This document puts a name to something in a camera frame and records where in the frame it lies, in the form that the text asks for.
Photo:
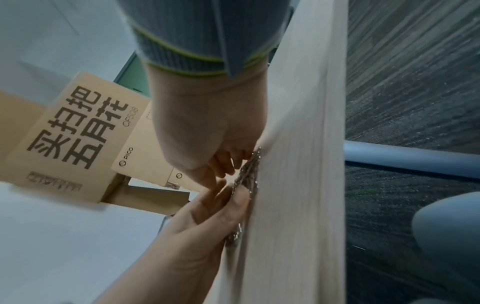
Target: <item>skin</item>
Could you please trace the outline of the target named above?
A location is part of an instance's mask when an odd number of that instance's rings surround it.
[[[185,205],[151,246],[94,304],[200,304],[219,270],[225,238],[250,201],[220,180]]]
[[[166,160],[213,189],[249,159],[267,121],[267,61],[227,76],[189,78],[145,67]]]

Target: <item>blue knit sleeve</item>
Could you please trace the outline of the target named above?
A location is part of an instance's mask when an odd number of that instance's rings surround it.
[[[282,37],[290,0],[117,0],[137,53],[160,69],[235,76]]]

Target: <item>gray pants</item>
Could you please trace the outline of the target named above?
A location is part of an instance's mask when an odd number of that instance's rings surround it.
[[[449,197],[422,208],[413,217],[412,229],[423,252],[480,300],[480,192]],[[446,303],[435,301],[414,303]]]

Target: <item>light wood surface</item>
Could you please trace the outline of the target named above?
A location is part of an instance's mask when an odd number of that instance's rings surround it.
[[[347,0],[302,0],[268,71],[258,192],[208,303],[345,303]]]

